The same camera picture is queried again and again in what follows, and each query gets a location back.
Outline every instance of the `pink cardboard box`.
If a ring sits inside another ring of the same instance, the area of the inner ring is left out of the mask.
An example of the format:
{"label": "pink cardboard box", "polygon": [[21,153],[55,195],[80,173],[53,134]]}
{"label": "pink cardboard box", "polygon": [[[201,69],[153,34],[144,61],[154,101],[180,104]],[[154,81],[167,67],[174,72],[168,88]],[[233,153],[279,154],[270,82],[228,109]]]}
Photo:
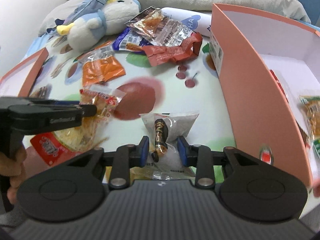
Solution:
{"label": "pink cardboard box", "polygon": [[320,91],[320,33],[273,13],[226,4],[213,5],[211,32],[237,148],[259,158],[267,146],[274,166],[307,187],[319,185],[319,157],[305,147],[297,123],[308,133],[299,95]]}

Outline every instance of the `plastic snack bag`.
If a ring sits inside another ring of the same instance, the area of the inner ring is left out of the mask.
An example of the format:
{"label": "plastic snack bag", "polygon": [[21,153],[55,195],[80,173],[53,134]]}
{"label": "plastic snack bag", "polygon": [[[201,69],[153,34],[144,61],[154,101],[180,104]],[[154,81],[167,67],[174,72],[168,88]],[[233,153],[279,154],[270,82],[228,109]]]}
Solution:
{"label": "plastic snack bag", "polygon": [[48,165],[57,165],[99,145],[106,138],[97,138],[97,132],[105,126],[125,93],[119,90],[92,85],[81,89],[80,104],[94,104],[97,113],[84,117],[79,127],[38,134],[31,144]]}
{"label": "plastic snack bag", "polygon": [[307,110],[307,119],[313,149],[320,158],[320,96],[300,96]]}
{"label": "plastic snack bag", "polygon": [[182,41],[195,34],[183,23],[163,16],[161,9],[149,7],[126,23],[137,34],[152,45],[179,46]]}
{"label": "plastic snack bag", "polygon": [[126,50],[139,52],[142,47],[150,45],[146,39],[142,38],[139,34],[127,27],[116,40],[113,42],[112,47],[114,50]]}
{"label": "plastic snack bag", "polygon": [[187,59],[199,56],[202,45],[202,36],[200,33],[184,39],[179,46],[144,46],[142,50],[148,57],[152,67],[166,62],[179,64]]}
{"label": "plastic snack bag", "polygon": [[188,136],[199,113],[183,114],[141,114],[142,121],[148,130],[150,154],[146,167],[136,168],[135,174],[152,179],[185,179],[194,178],[190,167],[183,167],[176,139]]}
{"label": "plastic snack bag", "polygon": [[82,86],[106,82],[125,75],[125,70],[114,57],[111,45],[95,49],[79,60],[83,64]]}

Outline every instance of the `human hand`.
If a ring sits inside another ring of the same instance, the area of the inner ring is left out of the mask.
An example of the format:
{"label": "human hand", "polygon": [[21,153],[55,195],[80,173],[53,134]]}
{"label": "human hand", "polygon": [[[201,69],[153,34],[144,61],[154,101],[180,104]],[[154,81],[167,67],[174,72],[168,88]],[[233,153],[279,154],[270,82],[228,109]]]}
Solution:
{"label": "human hand", "polygon": [[10,177],[11,187],[8,189],[7,197],[11,204],[17,202],[17,191],[20,184],[26,179],[26,172],[23,161],[27,153],[24,146],[21,146],[12,160],[0,152],[0,175]]}

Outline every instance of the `paper label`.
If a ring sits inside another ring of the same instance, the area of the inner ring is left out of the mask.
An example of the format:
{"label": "paper label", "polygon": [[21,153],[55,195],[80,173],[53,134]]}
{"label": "paper label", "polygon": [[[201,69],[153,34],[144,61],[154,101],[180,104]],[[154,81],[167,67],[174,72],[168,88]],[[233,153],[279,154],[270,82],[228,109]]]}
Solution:
{"label": "paper label", "polygon": [[214,66],[216,67],[218,76],[220,76],[222,60],[223,60],[223,50],[220,47],[220,44],[213,33],[211,33],[211,37],[210,37],[209,53],[213,60]]}

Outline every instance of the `clear plastic bag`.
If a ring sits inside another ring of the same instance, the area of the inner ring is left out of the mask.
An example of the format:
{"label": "clear plastic bag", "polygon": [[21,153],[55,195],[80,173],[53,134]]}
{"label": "clear plastic bag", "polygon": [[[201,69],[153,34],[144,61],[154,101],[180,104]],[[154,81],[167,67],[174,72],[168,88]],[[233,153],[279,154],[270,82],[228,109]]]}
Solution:
{"label": "clear plastic bag", "polygon": [[114,56],[112,45],[90,51],[79,62],[83,64],[82,86],[125,75],[123,66]]}
{"label": "clear plastic bag", "polygon": [[320,157],[320,96],[300,96],[306,108],[312,147]]}
{"label": "clear plastic bag", "polygon": [[126,23],[152,45],[173,47],[193,34],[183,23],[163,16],[161,9],[149,7]]}
{"label": "clear plastic bag", "polygon": [[105,141],[98,131],[110,120],[111,114],[125,93],[101,85],[81,89],[80,104],[97,106],[95,116],[84,117],[82,125],[59,131],[38,134],[31,144],[48,165],[56,165],[84,153]]}
{"label": "clear plastic bag", "polygon": [[[182,166],[177,150],[176,139],[178,136],[188,136],[198,115],[198,112],[181,114],[142,114],[142,121],[149,134],[150,152],[146,166],[144,168],[136,168],[134,173],[151,179],[194,178],[195,173],[193,170],[190,167]],[[159,131],[156,131],[156,128],[159,128],[156,124],[159,124],[159,122],[162,124],[161,126],[167,128],[167,134],[164,137],[162,136],[162,138],[159,138]]]}

